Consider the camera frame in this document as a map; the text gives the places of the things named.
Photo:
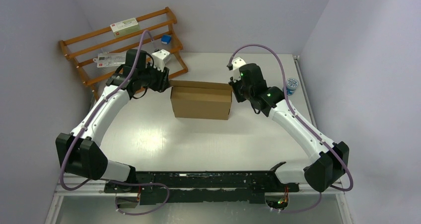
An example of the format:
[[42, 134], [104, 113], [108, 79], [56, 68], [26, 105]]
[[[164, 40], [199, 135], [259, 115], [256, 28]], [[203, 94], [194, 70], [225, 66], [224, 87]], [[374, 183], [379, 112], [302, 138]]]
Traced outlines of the brown cardboard box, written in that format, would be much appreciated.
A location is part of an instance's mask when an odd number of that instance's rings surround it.
[[176, 118], [228, 120], [232, 88], [225, 83], [171, 80], [170, 100]]

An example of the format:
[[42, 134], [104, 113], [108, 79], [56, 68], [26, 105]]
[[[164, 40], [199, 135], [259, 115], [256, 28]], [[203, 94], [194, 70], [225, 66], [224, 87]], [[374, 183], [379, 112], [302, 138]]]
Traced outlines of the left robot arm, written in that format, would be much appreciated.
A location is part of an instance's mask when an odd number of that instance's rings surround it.
[[112, 161], [100, 149], [103, 137], [116, 115], [144, 88], [164, 92], [169, 87], [170, 53], [156, 50], [130, 49], [125, 62], [107, 80], [101, 97], [81, 123], [69, 133], [60, 133], [56, 148], [63, 173], [89, 180], [114, 180], [125, 192], [138, 184], [136, 169], [128, 164]]

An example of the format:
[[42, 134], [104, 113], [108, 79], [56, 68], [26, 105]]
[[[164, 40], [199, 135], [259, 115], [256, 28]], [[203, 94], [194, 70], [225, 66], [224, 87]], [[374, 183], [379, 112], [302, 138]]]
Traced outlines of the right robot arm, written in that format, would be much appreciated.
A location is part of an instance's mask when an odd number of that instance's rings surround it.
[[287, 102], [284, 92], [267, 86], [260, 67], [244, 61], [228, 66], [232, 72], [229, 85], [237, 102], [249, 101], [256, 114], [264, 114], [280, 125], [304, 150], [308, 160], [285, 163], [268, 177], [268, 186], [280, 191], [287, 183], [307, 183], [317, 192], [331, 187], [345, 169], [337, 160], [348, 162], [349, 147], [322, 135], [297, 109]]

